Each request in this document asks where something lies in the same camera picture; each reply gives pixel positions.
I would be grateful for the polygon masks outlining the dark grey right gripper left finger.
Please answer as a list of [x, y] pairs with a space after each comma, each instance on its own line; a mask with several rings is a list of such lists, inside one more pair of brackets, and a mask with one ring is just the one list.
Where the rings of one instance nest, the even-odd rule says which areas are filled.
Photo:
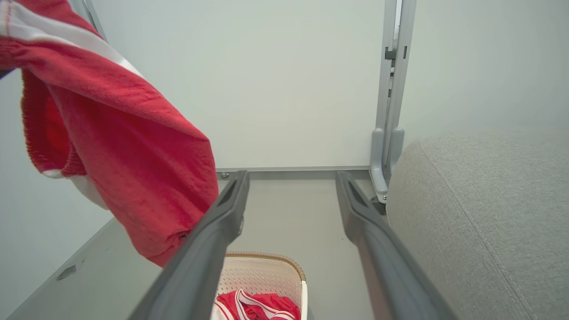
[[130, 315], [131, 320], [208, 320], [228, 246], [239, 237], [249, 191], [236, 172]]

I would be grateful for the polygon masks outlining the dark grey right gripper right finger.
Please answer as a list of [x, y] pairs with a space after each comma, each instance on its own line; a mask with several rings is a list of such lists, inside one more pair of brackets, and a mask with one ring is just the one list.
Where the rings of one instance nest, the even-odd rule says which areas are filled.
[[376, 320], [455, 320], [419, 267], [349, 172], [336, 173], [340, 215], [358, 248]]

